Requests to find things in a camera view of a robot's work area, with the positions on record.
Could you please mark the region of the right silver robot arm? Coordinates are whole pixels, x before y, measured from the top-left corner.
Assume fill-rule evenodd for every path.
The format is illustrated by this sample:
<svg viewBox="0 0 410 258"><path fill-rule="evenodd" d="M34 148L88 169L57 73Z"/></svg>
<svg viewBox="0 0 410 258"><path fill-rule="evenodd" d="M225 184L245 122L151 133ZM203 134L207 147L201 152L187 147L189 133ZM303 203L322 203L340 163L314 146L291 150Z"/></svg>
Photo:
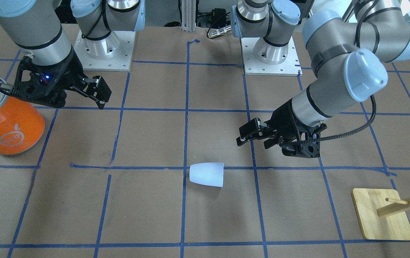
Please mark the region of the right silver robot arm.
<svg viewBox="0 0 410 258"><path fill-rule="evenodd" d="M62 108L67 91L95 101L103 109L111 90L103 77L88 78L55 12L57 0L0 0L0 26L23 51L14 84L0 83L0 93L21 101ZM121 51L115 31L145 26L144 0L72 0L72 15L94 57Z"/></svg>

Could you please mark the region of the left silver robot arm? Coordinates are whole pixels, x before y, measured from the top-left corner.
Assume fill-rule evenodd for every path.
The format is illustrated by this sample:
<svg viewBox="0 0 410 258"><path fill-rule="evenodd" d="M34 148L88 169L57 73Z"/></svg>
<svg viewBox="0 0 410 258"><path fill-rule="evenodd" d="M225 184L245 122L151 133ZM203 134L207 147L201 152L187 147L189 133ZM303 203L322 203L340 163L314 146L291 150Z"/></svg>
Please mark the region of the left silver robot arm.
<svg viewBox="0 0 410 258"><path fill-rule="evenodd" d="M346 23L334 10L321 10L303 25L302 36L316 80L262 122L239 128L237 145L264 139L287 156L315 157L320 142L355 134L376 116L374 94L387 85L384 63L410 60L410 20L399 0L353 0L357 23ZM371 99L368 122L352 131L321 137L325 121Z"/></svg>

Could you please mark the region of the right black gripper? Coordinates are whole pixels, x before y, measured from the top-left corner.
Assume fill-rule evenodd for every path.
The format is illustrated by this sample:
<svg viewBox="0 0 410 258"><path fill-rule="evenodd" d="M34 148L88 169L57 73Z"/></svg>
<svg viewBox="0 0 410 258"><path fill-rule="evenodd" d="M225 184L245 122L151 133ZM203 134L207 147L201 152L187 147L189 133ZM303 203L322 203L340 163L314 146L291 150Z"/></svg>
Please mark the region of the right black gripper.
<svg viewBox="0 0 410 258"><path fill-rule="evenodd" d="M112 91L102 76L85 78L83 66L73 47L68 56L55 66L55 69L57 73L54 76L57 82L53 91L45 97L34 100L35 104L62 108L66 105L66 91L70 90L95 101L100 110L104 109Z"/></svg>

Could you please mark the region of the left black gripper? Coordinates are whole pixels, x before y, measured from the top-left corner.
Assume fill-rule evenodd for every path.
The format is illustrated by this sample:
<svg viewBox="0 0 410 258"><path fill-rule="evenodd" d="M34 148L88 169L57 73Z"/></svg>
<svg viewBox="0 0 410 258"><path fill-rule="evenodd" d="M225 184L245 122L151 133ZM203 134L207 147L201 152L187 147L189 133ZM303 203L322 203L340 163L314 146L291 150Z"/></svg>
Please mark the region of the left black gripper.
<svg viewBox="0 0 410 258"><path fill-rule="evenodd" d="M294 136L294 126L303 124L295 116L292 108L292 99L277 108L269 119L269 125L259 118L254 118L239 128L239 137L236 139L237 146L255 139L267 139L264 148L269 149L283 143L285 137L291 139Z"/></svg>

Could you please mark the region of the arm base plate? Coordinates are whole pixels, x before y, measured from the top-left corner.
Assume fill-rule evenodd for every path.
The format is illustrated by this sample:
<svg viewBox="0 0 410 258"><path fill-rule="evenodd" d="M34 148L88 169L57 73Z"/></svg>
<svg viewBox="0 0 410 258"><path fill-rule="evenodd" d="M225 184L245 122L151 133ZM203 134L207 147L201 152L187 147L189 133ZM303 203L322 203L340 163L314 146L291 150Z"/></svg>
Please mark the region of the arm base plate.
<svg viewBox="0 0 410 258"><path fill-rule="evenodd" d="M74 50L85 71L126 71L131 69L137 32L113 31L107 38L92 41L79 31Z"/></svg>
<svg viewBox="0 0 410 258"><path fill-rule="evenodd" d="M271 46L263 38L242 38L241 52L246 75L301 76L298 54L291 37L287 45Z"/></svg>

